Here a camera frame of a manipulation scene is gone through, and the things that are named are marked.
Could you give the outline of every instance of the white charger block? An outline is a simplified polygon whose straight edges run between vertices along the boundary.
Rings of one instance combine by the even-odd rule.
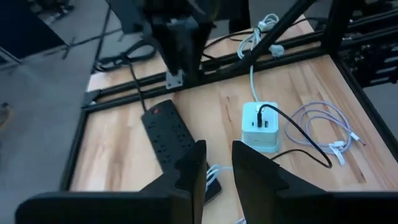
[[[265,107],[261,111],[261,127],[258,127],[257,113],[264,104],[278,107],[275,102],[249,102],[243,105],[241,141],[258,152],[275,153],[280,149],[278,112]]]

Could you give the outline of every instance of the lavender cable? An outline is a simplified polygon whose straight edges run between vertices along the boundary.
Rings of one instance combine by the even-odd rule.
[[[347,150],[351,147],[352,142],[353,142],[353,139],[354,139],[354,137],[352,136],[352,134],[355,135],[355,133],[353,132],[351,126],[349,125],[349,122],[348,122],[347,118],[344,116],[344,114],[343,114],[335,105],[333,105],[333,104],[331,104],[331,103],[328,103],[328,102],[325,102],[325,101],[314,101],[314,102],[311,102],[311,103],[308,103],[308,104],[306,104],[306,105],[301,106],[296,112],[293,113],[293,115],[291,116],[291,118],[294,119],[294,117],[295,117],[296,115],[298,115],[298,113],[301,112],[301,111],[302,111],[303,109],[305,109],[306,107],[311,106],[311,105],[319,105],[319,104],[321,104],[321,105],[327,105],[327,106],[329,106],[330,108],[333,108],[333,109],[339,114],[339,118],[337,118],[336,116],[332,115],[331,113],[329,113],[329,112],[327,112],[327,111],[322,111],[322,110],[318,110],[318,109],[310,109],[310,110],[304,111],[304,112],[300,115],[300,117],[299,117],[299,119],[298,119],[298,125],[300,125],[300,126],[302,125],[303,117],[304,117],[306,114],[308,114],[309,112],[319,112],[319,113],[323,114],[323,115],[316,115],[316,116],[308,116],[309,119],[308,119],[308,121],[305,123],[305,132],[310,136],[310,131],[309,131],[310,129],[309,129],[309,126],[310,126],[310,123],[311,123],[311,121],[312,121],[313,119],[327,119],[327,120],[329,120],[329,121],[331,121],[331,122],[334,122],[335,124],[337,124],[338,126],[340,126],[341,128],[343,128],[343,129],[345,130],[346,134],[347,134],[346,139],[343,140],[344,146],[341,146],[341,147],[337,147],[337,148],[336,148],[336,149],[339,150],[341,153],[344,153],[345,151],[347,151]],[[285,125],[285,134],[286,134],[286,136],[287,136],[291,141],[293,141],[293,142],[295,142],[295,143],[297,143],[297,144],[304,145],[304,146],[311,146],[311,144],[308,142],[307,139],[304,139],[304,141],[300,141],[300,140],[297,140],[297,139],[293,138],[293,137],[291,136],[291,134],[289,133],[289,131],[288,131],[289,125],[290,125],[290,123],[286,123],[286,125]],[[330,149],[330,144],[320,144],[320,143],[317,143],[317,144],[318,144],[318,146],[322,149],[323,152],[328,153],[328,154],[333,154],[333,155],[335,155],[335,153]]]

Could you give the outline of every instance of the wooden table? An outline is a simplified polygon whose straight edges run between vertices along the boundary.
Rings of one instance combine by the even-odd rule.
[[[308,32],[313,32],[312,28],[309,23],[302,22],[290,28],[282,39]],[[226,40],[207,53],[214,56],[230,54],[238,44]],[[160,57],[156,57],[135,64],[134,70],[138,77],[145,77],[163,72],[165,65]],[[88,90],[131,80],[128,69],[99,73],[91,77]],[[329,56],[258,72],[255,80],[259,98],[277,102],[287,114],[311,101],[332,102],[367,144],[353,144],[345,153],[347,164],[343,167],[334,156],[330,156],[333,168],[326,169],[304,154],[291,153],[276,160],[283,168],[325,190],[398,189],[398,163]],[[146,104],[150,107],[166,99],[173,99],[193,137],[207,141],[209,164],[231,166],[232,141],[241,137],[243,104],[254,101],[249,75],[149,99]],[[90,115],[71,190],[135,191],[162,174],[141,123],[141,115],[140,103]],[[279,118],[279,122],[283,127],[285,119]],[[324,120],[314,121],[311,129],[313,138],[321,142],[333,142],[344,136],[342,129]],[[314,148],[298,146],[284,133],[282,135],[281,151],[301,148],[322,159]],[[223,171],[218,180],[223,191],[205,206],[203,223],[234,223],[243,217],[243,213],[233,174]]]

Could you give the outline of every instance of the wire bundle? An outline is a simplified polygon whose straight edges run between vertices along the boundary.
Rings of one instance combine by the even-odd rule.
[[[232,167],[223,167],[221,165],[215,164],[210,169],[207,170],[206,173],[206,191],[209,188],[209,186],[216,180],[218,177],[218,174],[220,173],[221,170],[227,169],[232,171]]]
[[[253,33],[247,36],[242,40],[238,47],[238,57],[240,59],[244,58],[243,50],[245,46],[251,42],[250,51],[254,49],[254,47],[261,41],[262,32],[267,32],[271,30],[275,24],[279,22],[279,17],[275,14],[267,15],[262,21],[259,22],[258,26],[253,29]],[[271,52],[273,57],[280,57],[285,54],[285,49],[282,45],[271,45],[269,47],[269,51]],[[258,101],[256,89],[254,87],[254,65],[250,66],[250,86],[253,93],[253,97],[256,101]]]
[[[140,55],[140,56],[135,56],[135,57],[130,56],[136,50],[138,50],[141,47],[145,47],[145,46],[151,46],[153,49],[145,55]],[[96,62],[95,70],[97,70],[99,72],[112,72],[119,68],[128,66],[134,62],[149,60],[149,59],[153,58],[155,56],[155,54],[156,54],[155,47],[153,47],[150,43],[148,43],[148,41],[142,39],[142,40],[138,41],[137,43],[135,43],[133,46],[131,46],[126,51],[120,53],[119,55],[112,56],[112,57],[104,57],[104,58],[99,59]]]
[[[296,112],[294,112],[291,118],[296,117],[302,110],[304,110],[308,106],[312,106],[312,105],[325,105],[329,108],[332,108],[339,114],[339,118],[337,116],[334,116],[333,114],[331,114],[328,111],[318,110],[318,109],[309,109],[309,110],[305,110],[298,117],[298,125],[300,125],[300,126],[302,125],[303,118],[305,115],[308,115],[310,112],[317,112],[317,113],[319,113],[319,115],[308,116],[308,120],[305,123],[304,130],[308,135],[310,133],[310,131],[309,131],[310,124],[311,124],[312,120],[314,120],[314,119],[327,119],[330,122],[333,122],[336,125],[338,125],[339,127],[343,128],[346,132],[346,139],[343,139],[340,141],[335,141],[335,142],[329,143],[329,144],[317,143],[317,145],[323,152],[337,156],[340,164],[344,165],[345,160],[344,160],[344,157],[342,156],[342,154],[344,152],[346,152],[351,147],[353,140],[359,141],[363,145],[365,145],[365,143],[362,140],[360,140],[360,138],[354,133],[354,131],[352,130],[352,128],[351,128],[347,118],[344,116],[344,114],[335,105],[333,105],[331,103],[328,103],[325,101],[314,101],[314,102],[308,103],[306,105],[301,106]],[[308,139],[306,139],[306,138],[303,141],[293,138],[292,135],[288,131],[289,125],[290,125],[290,123],[286,123],[286,125],[285,125],[285,134],[291,141],[293,141],[297,144],[301,144],[303,146],[312,146],[312,144],[310,144]]]

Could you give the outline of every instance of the power outlet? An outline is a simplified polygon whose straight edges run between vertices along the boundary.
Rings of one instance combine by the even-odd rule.
[[[278,107],[274,102],[249,102],[243,105],[242,142],[258,152],[275,153],[280,149],[278,113],[271,108],[264,108],[261,111],[262,124],[258,127],[257,113],[264,104]]]

